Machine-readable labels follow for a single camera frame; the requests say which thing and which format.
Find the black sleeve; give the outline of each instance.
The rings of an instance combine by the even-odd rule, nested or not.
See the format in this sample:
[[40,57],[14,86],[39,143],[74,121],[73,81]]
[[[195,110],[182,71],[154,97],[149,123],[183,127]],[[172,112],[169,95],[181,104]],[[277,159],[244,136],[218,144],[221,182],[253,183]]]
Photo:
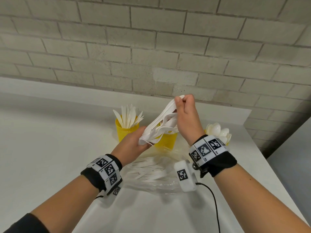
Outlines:
[[27,213],[4,233],[50,233],[43,223],[31,213]]

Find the forearm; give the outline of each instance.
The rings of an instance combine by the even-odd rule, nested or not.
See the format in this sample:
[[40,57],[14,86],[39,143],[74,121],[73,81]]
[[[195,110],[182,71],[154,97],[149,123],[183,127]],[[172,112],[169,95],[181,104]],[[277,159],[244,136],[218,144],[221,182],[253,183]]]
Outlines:
[[310,233],[310,227],[239,164],[215,182],[245,233]]
[[78,176],[31,213],[50,233],[69,233],[98,193],[99,190],[85,176]]

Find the right hand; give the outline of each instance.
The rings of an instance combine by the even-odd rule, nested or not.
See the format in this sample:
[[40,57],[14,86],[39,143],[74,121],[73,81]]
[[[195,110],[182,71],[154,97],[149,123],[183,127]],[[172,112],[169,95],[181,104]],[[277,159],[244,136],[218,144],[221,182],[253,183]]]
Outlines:
[[175,97],[177,108],[177,127],[180,134],[189,145],[193,145],[197,139],[205,135],[199,115],[195,107],[193,95],[185,95],[183,99]]

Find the utensil pile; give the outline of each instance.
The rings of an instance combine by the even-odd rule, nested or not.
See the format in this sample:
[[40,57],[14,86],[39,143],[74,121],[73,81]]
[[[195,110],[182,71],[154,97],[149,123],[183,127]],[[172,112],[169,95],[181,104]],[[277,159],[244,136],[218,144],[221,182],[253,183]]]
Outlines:
[[138,108],[134,107],[132,104],[130,107],[128,105],[121,106],[121,115],[115,110],[113,111],[122,128],[134,127],[144,118],[144,116],[142,116],[142,112],[138,117],[136,117]]

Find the left hand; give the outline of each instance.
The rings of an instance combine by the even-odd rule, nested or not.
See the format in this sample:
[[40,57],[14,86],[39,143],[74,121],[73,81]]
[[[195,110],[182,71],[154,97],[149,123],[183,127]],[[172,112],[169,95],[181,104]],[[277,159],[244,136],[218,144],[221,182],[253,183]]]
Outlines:
[[127,134],[111,152],[111,155],[117,157],[123,167],[135,161],[141,153],[151,147],[148,143],[138,145],[138,140],[142,136],[145,128],[146,126],[142,126],[133,133]]

